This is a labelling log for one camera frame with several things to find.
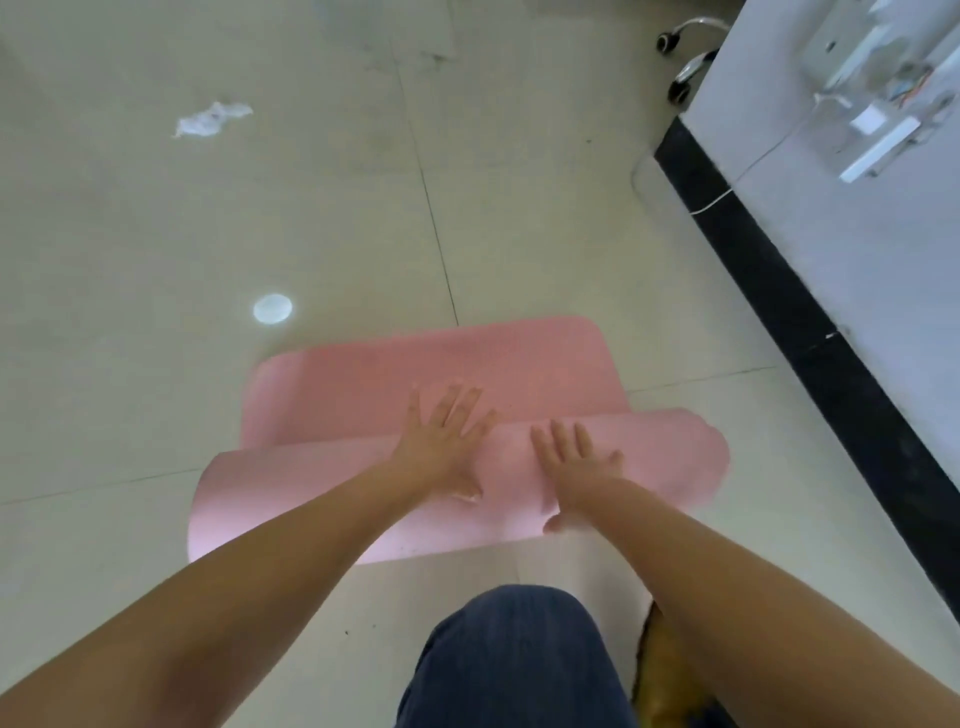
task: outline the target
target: chair wheel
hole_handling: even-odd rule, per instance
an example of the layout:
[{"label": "chair wheel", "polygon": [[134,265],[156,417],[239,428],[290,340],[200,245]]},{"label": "chair wheel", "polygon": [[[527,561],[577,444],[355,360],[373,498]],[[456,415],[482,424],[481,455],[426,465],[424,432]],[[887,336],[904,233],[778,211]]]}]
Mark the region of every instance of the chair wheel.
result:
[{"label": "chair wheel", "polygon": [[666,92],[666,100],[676,107],[681,107],[686,103],[690,95],[690,83],[687,81],[675,81],[670,84],[670,89]]},{"label": "chair wheel", "polygon": [[657,52],[661,56],[669,56],[679,42],[680,36],[676,33],[661,33],[657,36]]}]

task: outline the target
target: tiled floor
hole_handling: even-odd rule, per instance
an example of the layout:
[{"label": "tiled floor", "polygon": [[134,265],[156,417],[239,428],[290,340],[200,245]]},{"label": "tiled floor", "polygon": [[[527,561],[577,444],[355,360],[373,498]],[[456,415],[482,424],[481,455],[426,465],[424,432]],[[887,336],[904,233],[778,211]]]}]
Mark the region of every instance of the tiled floor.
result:
[{"label": "tiled floor", "polygon": [[[259,359],[565,312],[635,407],[727,435],[706,522],[960,686],[956,624],[750,307],[655,166],[631,190],[683,61],[652,40],[715,3],[75,5],[0,27],[0,688],[183,565]],[[253,117],[170,138],[218,97]],[[296,312],[264,328],[274,291]],[[629,682],[649,597],[567,535],[352,570],[231,725],[389,724],[433,624],[517,580],[583,599]]]}]

